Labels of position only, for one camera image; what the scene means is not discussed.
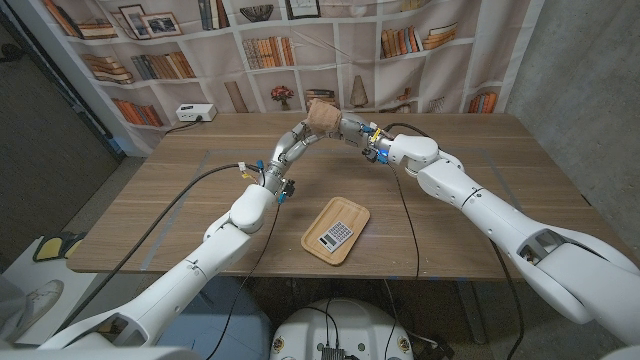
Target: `wooden tray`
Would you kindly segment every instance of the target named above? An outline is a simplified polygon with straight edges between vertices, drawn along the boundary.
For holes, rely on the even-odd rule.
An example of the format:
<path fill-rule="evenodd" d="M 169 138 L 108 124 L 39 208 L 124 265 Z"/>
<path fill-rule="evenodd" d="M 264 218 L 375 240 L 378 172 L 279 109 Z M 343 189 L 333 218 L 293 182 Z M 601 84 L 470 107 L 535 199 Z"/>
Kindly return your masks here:
<path fill-rule="evenodd" d="M 313 221 L 313 224 L 302 235 L 302 247 L 311 254 L 319 257 L 331 265 L 340 265 L 347 257 L 347 254 L 358 240 L 358 236 L 369 221 L 369 210 L 343 197 L 335 197 L 329 200 L 327 206 L 322 209 L 320 215 Z M 353 235 L 347 239 L 340 247 L 330 253 L 318 241 L 318 238 L 329 230 L 337 221 L 342 221 Z"/>

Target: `wooden table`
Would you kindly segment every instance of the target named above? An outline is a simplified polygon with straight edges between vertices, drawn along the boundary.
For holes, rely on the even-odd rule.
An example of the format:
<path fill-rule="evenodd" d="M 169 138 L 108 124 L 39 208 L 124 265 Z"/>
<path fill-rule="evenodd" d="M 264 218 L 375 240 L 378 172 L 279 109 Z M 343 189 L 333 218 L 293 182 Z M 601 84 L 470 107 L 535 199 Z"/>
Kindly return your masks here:
<path fill-rule="evenodd" d="M 386 125 L 406 122 L 426 131 L 457 156 L 485 188 L 544 223 L 590 233 L 630 258 L 630 250 L 549 158 L 509 115 L 363 114 Z M 91 229 L 68 261 L 81 272 L 111 270 L 164 207 L 197 174 L 238 161 L 267 163 L 282 134 L 304 114 L 218 115 L 211 123 L 170 134 Z M 412 134 L 394 128 L 394 133 Z M 397 168 L 415 226 L 424 279 L 502 279 L 489 240 L 457 209 L 426 195 Z M 360 150 L 325 139 L 286 174 L 296 181 L 280 209 L 273 238 L 256 276 L 414 278 L 416 250 L 393 172 L 371 164 Z M 124 266 L 126 272 L 165 272 L 202 242 L 206 228 L 250 184 L 237 169 L 202 180 L 176 205 Z M 327 202 L 342 196 L 371 212 L 345 262 L 334 267 L 307 253 L 300 239 Z M 247 274 L 262 251 L 275 208 L 252 239 L 248 253 L 226 275 Z"/>

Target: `bookshelf backdrop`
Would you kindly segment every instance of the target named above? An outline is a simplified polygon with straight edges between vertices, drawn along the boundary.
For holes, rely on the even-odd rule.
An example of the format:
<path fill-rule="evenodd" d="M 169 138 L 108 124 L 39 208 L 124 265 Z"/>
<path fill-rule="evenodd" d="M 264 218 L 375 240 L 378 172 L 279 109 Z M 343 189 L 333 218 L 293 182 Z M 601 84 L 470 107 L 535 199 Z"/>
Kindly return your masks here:
<path fill-rule="evenodd" d="M 290 112 L 503 112 L 544 2 L 29 1 L 147 152 L 178 105 L 283 111 L 276 86 Z"/>

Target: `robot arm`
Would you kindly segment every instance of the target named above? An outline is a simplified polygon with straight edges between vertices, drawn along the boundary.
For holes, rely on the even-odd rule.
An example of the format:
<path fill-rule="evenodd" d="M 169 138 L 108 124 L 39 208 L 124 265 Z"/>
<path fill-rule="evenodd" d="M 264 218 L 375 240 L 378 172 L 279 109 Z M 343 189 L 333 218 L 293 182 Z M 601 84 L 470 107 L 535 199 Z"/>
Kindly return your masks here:
<path fill-rule="evenodd" d="M 207 229 L 204 243 L 129 303 L 78 322 L 41 349 L 153 345 L 209 279 L 242 257 L 265 212 L 293 194 L 284 178 L 307 147 L 344 140 L 371 162 L 406 164 L 406 172 L 436 199 L 460 209 L 513 261 L 529 284 L 570 320 L 596 318 L 628 344 L 640 344 L 640 271 L 613 247 L 583 233 L 536 222 L 464 173 L 454 156 L 426 137 L 393 136 L 344 114 L 328 131 L 309 119 L 283 135 L 260 185 L 250 185 L 230 211 Z"/>
<path fill-rule="evenodd" d="M 427 194 L 461 210 L 558 312 L 579 324 L 595 318 L 624 342 L 640 344 L 640 270 L 618 250 L 530 219 L 467 176 L 430 138 L 376 132 L 367 145 L 367 158 L 404 163 Z"/>

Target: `calculator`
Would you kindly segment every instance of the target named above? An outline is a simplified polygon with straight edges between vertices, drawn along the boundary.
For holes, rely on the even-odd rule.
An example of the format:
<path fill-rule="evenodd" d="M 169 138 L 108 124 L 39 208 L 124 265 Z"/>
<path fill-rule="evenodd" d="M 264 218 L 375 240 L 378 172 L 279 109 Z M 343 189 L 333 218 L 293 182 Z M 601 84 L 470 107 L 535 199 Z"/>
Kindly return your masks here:
<path fill-rule="evenodd" d="M 338 221 L 322 234 L 322 236 L 318 238 L 318 241 L 329 250 L 330 253 L 333 253 L 342 243 L 347 241 L 351 235 L 353 235 L 353 231 L 343 224 L 342 221 Z"/>

